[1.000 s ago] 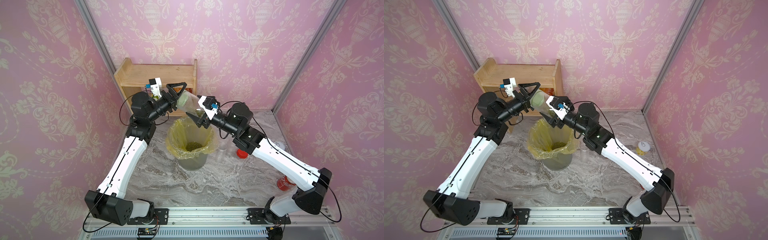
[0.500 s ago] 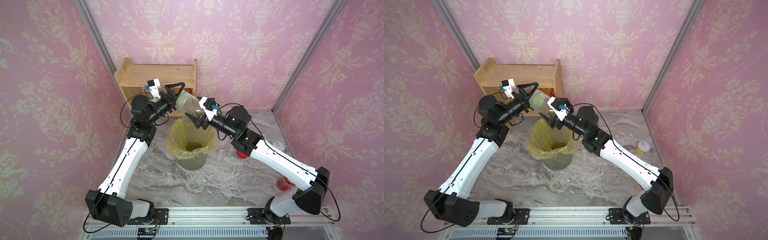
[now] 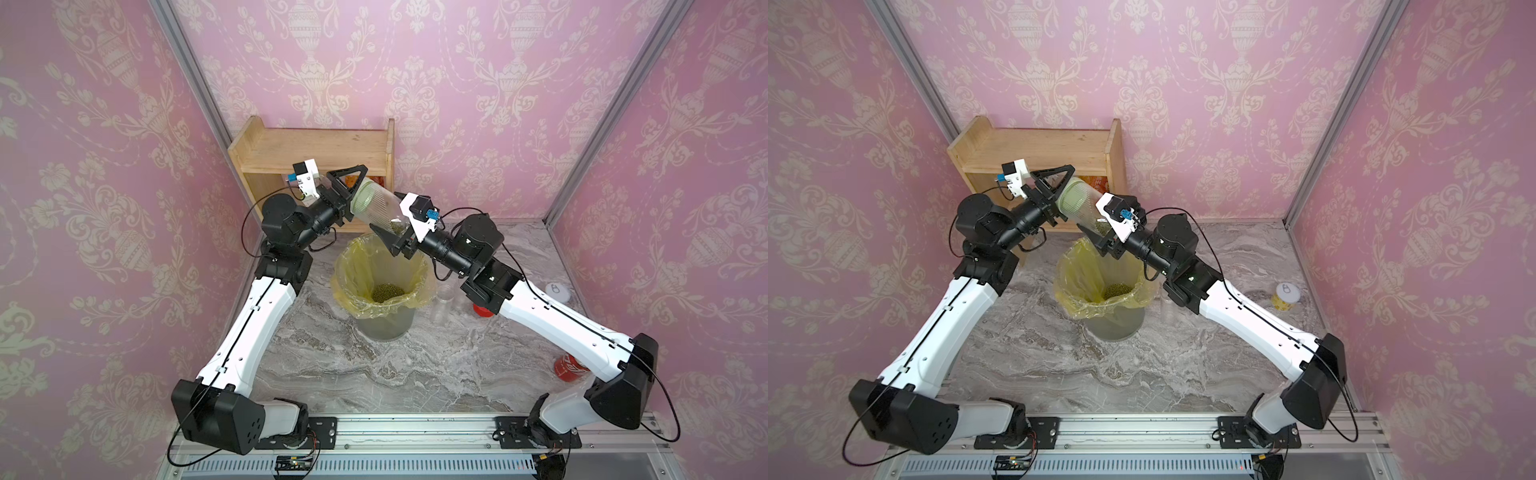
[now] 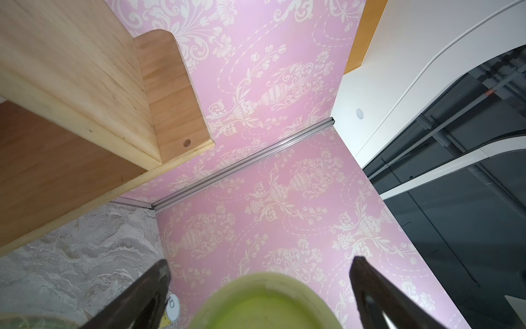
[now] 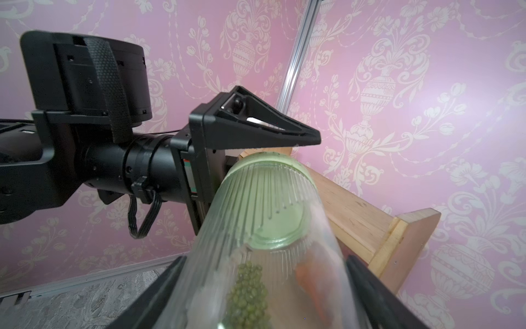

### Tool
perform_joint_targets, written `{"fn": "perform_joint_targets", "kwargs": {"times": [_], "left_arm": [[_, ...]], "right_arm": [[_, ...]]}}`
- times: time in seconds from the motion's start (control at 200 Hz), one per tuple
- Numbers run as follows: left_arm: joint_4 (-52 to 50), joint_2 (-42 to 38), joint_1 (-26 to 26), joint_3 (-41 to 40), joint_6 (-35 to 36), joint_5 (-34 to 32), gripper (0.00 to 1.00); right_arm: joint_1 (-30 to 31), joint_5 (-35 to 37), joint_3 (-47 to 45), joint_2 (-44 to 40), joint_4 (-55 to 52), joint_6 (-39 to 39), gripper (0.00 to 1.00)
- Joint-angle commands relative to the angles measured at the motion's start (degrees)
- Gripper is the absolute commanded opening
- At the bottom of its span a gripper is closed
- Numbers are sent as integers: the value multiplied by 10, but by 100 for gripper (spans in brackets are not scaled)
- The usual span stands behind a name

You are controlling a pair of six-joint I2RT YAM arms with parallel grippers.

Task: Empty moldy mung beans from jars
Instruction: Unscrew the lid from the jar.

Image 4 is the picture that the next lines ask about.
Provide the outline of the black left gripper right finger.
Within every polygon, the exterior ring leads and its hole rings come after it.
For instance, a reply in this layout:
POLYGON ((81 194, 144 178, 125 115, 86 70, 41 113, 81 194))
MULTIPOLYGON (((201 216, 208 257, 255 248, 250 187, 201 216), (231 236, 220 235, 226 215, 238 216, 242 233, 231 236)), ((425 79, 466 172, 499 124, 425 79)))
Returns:
POLYGON ((363 256, 352 261, 349 279, 364 328, 443 328, 363 256))

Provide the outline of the green-lidded clear jar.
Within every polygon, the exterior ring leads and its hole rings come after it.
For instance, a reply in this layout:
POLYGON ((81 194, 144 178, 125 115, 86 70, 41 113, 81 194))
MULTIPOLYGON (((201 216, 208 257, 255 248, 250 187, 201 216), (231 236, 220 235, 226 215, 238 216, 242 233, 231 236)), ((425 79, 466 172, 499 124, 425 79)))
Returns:
POLYGON ((214 292, 189 328, 341 328, 308 285, 285 274, 240 277, 214 292))

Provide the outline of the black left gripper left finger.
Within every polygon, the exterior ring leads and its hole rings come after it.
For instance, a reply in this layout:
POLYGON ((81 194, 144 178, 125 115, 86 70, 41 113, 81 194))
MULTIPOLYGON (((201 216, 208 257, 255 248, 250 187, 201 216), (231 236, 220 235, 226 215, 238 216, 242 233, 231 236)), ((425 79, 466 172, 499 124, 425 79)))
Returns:
POLYGON ((82 327, 159 328, 170 282, 167 260, 161 259, 82 327))

